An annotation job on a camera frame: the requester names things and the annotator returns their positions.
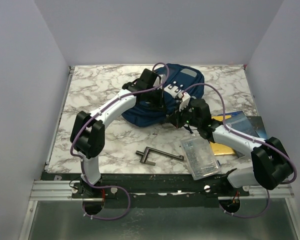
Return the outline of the navy blue student backpack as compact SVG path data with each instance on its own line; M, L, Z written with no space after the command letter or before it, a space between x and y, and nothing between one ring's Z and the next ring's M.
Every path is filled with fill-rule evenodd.
M195 68L175 63L168 63L167 66L169 76L163 85L164 93L160 93L160 89L148 92L152 99L141 100L122 113L127 122L140 128L166 122L178 107L181 92L194 84L205 82L204 75Z

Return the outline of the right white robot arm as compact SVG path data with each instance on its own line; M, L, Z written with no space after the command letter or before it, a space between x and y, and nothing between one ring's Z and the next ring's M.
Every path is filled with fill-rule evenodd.
M203 139L228 146L252 160L251 167L227 173L227 179L220 183L224 195L231 196L244 186L273 190L296 179L296 167L279 139L254 137L230 128L224 121L212 118L204 99L179 100L174 115L176 127L193 126Z

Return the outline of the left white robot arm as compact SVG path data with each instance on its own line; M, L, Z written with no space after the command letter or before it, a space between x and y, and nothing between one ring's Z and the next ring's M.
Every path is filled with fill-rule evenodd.
M139 78L125 83L105 104L90 113L77 114L70 136L70 154L80 158L81 178L86 182L83 191L89 197L97 197L101 191L99 154L105 146L107 127L143 97L160 93L165 80L153 70L144 69Z

